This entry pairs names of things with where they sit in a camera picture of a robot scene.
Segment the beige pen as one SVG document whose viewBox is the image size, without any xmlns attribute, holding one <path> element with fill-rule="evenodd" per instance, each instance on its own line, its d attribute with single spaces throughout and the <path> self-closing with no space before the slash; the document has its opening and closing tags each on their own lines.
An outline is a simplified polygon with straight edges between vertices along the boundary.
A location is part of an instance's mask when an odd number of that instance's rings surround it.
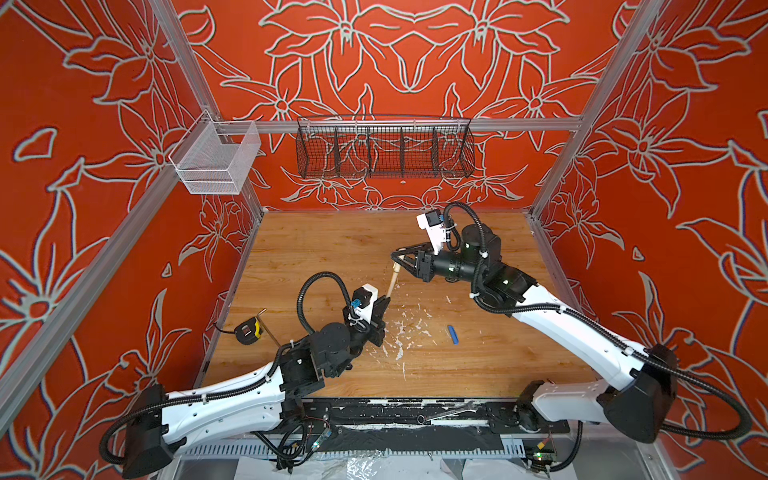
<svg viewBox="0 0 768 480">
<path fill-rule="evenodd" d="M 397 281 L 398 281 L 398 276 L 399 276 L 400 270 L 401 270 L 401 266 L 399 264 L 397 264 L 397 263 L 394 263 L 393 264 L 393 272 L 392 272 L 391 279 L 390 279 L 390 282 L 389 282 L 389 285 L 388 285 L 388 288 L 387 288 L 387 291 L 386 291 L 386 297 L 391 297 L 392 296 L 392 293 L 393 293 L 393 291 L 395 289 L 395 286 L 397 285 Z"/>
</svg>

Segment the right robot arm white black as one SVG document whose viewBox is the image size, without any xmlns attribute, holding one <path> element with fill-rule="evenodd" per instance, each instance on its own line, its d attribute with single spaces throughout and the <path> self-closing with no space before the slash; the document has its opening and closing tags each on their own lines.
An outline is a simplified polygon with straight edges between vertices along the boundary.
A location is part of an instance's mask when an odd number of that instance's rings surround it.
<svg viewBox="0 0 768 480">
<path fill-rule="evenodd" d="M 646 348 L 583 317 L 534 277 L 504 263 L 501 240 L 485 226 L 464 228 L 452 251 L 428 241 L 394 251 L 392 260 L 424 282 L 466 281 L 470 298 L 486 312 L 514 318 L 546 335 L 598 376 L 557 386 L 536 381 L 527 409 L 547 421 L 608 423 L 632 440 L 652 443 L 676 398 L 676 357 L 665 347 Z"/>
</svg>

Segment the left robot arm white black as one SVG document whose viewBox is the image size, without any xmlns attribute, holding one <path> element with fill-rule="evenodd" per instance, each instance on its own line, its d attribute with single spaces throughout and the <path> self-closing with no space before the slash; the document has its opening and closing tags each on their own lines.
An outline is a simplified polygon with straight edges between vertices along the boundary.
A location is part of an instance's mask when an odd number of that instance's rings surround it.
<svg viewBox="0 0 768 480">
<path fill-rule="evenodd" d="M 360 325 L 330 323 L 279 348 L 275 359 L 250 373 L 197 390 L 144 390 L 129 414 L 118 465 L 136 479 L 169 465 L 195 445 L 248 431 L 268 432 L 303 413 L 302 400 L 328 378 L 351 369 L 367 344 L 382 345 L 387 297 L 364 310 Z"/>
</svg>

